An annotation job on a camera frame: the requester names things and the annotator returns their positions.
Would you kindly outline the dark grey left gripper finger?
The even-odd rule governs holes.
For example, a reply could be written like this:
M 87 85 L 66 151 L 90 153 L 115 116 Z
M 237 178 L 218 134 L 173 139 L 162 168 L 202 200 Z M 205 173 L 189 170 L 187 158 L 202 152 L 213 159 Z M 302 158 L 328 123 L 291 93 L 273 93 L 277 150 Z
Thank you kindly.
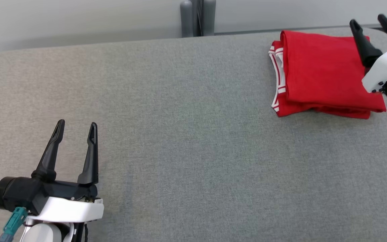
M 63 140 L 65 123 L 66 121 L 64 119 L 60 119 L 57 122 L 37 168 L 31 174 L 31 178 L 38 179 L 43 182 L 55 181 L 55 164 L 58 155 L 58 147 Z
M 87 136 L 88 149 L 82 173 L 77 182 L 83 185 L 95 185 L 99 182 L 98 162 L 98 125 L 92 122 Z

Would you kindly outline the red basketball jersey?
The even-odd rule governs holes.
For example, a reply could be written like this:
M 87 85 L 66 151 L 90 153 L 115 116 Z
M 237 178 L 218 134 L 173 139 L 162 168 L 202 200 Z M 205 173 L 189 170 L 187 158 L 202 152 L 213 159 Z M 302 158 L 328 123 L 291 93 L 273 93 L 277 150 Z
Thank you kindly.
M 369 119 L 386 112 L 381 94 L 368 93 L 353 37 L 282 31 L 269 56 L 275 70 L 272 109 L 278 117 L 313 110 Z

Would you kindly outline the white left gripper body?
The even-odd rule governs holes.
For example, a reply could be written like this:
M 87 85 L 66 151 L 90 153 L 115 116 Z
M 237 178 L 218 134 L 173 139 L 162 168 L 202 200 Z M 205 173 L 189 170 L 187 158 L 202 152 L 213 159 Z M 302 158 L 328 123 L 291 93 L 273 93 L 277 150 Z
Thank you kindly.
M 91 184 L 54 181 L 45 184 L 49 195 L 41 212 L 30 219 L 57 223 L 83 223 L 103 217 L 103 199 L 98 196 L 98 188 Z

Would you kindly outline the grey padded cylinder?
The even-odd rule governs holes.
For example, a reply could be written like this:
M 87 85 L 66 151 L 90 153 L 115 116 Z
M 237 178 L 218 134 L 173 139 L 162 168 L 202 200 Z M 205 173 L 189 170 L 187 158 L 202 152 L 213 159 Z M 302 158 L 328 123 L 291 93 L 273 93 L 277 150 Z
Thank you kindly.
M 216 0 L 203 0 L 203 36 L 214 36 Z

